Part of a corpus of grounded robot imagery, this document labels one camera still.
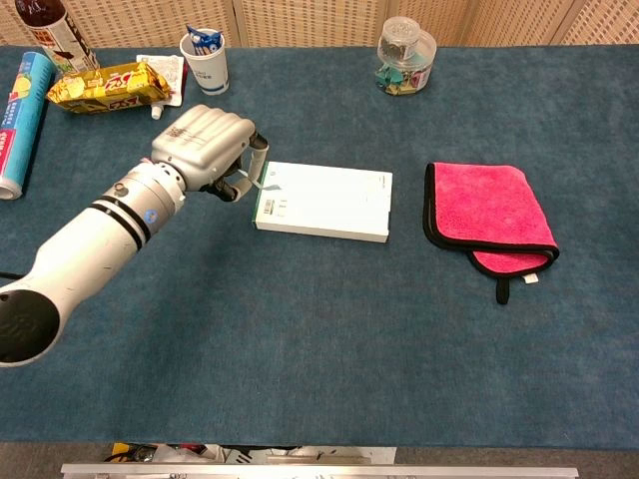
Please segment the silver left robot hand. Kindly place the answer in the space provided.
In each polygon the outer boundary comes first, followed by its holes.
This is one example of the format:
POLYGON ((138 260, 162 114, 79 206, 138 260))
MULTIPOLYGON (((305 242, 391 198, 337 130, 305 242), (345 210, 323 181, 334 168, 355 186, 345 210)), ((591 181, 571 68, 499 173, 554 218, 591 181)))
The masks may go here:
POLYGON ((176 170, 187 192, 236 202, 262 186, 268 150, 268 141, 251 120, 198 105, 152 142, 151 161, 176 170))

